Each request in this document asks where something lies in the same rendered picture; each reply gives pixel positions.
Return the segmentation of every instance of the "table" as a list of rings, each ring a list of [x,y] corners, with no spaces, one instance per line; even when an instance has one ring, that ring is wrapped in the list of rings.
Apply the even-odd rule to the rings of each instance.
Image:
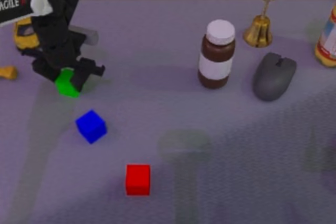
[[[243,30],[261,1],[81,1],[73,24],[100,42],[82,55],[105,64],[77,98],[62,97],[0,29],[0,64],[19,78],[1,80],[0,223],[336,222],[336,72],[313,44],[333,1],[275,1],[274,42],[250,48]],[[237,49],[225,88],[197,79],[208,22],[230,20]],[[263,55],[297,61],[278,101],[250,89]],[[90,109],[109,133],[89,145],[75,119]],[[152,166],[150,197],[126,197],[126,164]]]

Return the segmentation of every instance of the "toy figure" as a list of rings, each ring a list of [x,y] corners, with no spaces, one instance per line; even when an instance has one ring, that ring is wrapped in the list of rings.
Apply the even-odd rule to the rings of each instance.
[[[15,23],[14,42],[23,55],[34,57],[33,70],[55,82],[62,69],[72,68],[77,91],[91,74],[102,76],[105,67],[80,56],[87,35],[69,29],[79,0],[1,0],[0,25]]]

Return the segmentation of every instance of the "brass bell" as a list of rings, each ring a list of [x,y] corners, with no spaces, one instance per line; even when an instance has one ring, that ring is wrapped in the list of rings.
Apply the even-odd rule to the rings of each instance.
[[[243,34],[243,39],[252,47],[267,47],[272,43],[272,34],[270,32],[270,20],[266,16],[268,4],[273,0],[263,0],[265,2],[263,12],[256,16],[252,24]]]
[[[272,43],[270,20],[267,16],[256,16],[244,32],[244,41],[252,47],[267,47]]]

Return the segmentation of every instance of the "cube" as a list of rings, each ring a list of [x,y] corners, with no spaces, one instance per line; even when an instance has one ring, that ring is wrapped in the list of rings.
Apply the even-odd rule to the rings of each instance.
[[[74,98],[79,96],[79,92],[73,87],[70,82],[73,75],[74,72],[70,69],[62,70],[61,74],[57,77],[55,81],[55,86],[58,90],[58,93]]]
[[[125,187],[129,196],[148,196],[151,188],[151,166],[127,165]]]
[[[107,133],[104,120],[94,110],[90,110],[78,118],[76,125],[78,131],[90,144],[93,144]]]

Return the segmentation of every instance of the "gray mouse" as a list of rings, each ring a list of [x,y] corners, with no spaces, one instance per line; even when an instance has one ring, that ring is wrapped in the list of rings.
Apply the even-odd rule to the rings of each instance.
[[[289,58],[269,52],[259,64],[253,78],[253,92],[263,101],[279,99],[287,90],[297,68]]]

